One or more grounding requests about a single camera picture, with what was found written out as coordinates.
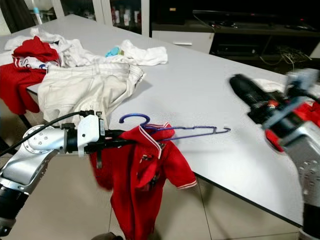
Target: white pants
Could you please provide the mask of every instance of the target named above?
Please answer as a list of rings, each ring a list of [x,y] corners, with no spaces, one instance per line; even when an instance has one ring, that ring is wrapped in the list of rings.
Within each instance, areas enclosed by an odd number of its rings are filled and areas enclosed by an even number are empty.
[[[105,127],[107,116],[133,94],[145,73],[136,65],[105,63],[84,67],[50,66],[38,89],[40,110],[46,121],[81,110],[102,112]],[[62,123],[74,123],[80,116]]]

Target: chair leg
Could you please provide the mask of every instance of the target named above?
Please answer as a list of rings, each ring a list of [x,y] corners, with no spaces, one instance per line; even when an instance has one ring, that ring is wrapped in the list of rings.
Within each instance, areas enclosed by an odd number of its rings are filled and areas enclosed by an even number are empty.
[[[123,238],[121,236],[114,235],[112,232],[108,232],[95,236],[91,240],[123,240]]]
[[[32,128],[32,125],[30,124],[25,115],[19,115],[19,118],[22,120],[27,129]]]

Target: glass cabinet door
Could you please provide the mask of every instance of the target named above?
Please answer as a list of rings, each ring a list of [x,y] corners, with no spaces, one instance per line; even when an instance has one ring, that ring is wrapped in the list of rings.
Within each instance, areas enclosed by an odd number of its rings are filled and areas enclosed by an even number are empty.
[[[36,14],[34,13],[34,5],[39,9],[39,15],[42,23],[49,22],[51,20],[57,19],[54,6],[51,0],[24,0],[27,8],[30,11],[30,14],[35,22],[35,24],[39,24]]]
[[[110,0],[110,7],[114,27],[142,33],[141,0]]]
[[[93,0],[61,0],[64,15],[78,15],[90,20],[96,20]]]

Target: red jacket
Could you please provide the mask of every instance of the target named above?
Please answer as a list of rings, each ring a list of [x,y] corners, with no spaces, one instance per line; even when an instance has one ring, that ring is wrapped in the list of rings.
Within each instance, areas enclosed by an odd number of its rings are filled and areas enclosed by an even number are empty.
[[[97,155],[91,155],[98,184],[107,190],[113,189],[111,205],[127,239],[146,240],[153,232],[166,179],[179,189],[197,184],[174,143],[156,141],[170,138],[174,133],[171,129],[149,135],[137,126],[120,136],[137,143],[103,150],[101,169],[96,168]]]
[[[50,48],[48,43],[40,41],[37,36],[24,41],[12,56],[35,57],[44,63],[59,59],[57,51]],[[44,69],[16,67],[14,63],[0,66],[0,98],[14,114],[22,115],[26,110],[38,113],[39,106],[28,93],[27,87],[41,83],[45,75]]]

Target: white table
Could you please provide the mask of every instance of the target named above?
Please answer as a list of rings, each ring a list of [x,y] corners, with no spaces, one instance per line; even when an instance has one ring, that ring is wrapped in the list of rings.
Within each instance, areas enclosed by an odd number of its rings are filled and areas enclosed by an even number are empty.
[[[232,75],[242,73],[283,83],[284,75],[75,15],[40,28],[66,39],[80,39],[85,49],[103,56],[125,39],[142,49],[165,46],[168,64],[142,67],[147,73],[145,81],[111,114],[110,128],[129,130],[142,121],[129,118],[125,124],[119,124],[119,118],[128,113],[147,114],[156,124],[169,121],[173,126],[228,126],[232,131],[227,134],[175,143],[201,178],[292,224],[302,224],[303,200],[293,162],[266,144],[263,131],[246,115],[249,108],[235,96],[228,82]],[[0,49],[7,39],[17,35],[28,36],[29,30],[1,37]],[[38,88],[35,85],[29,89],[36,93]]]

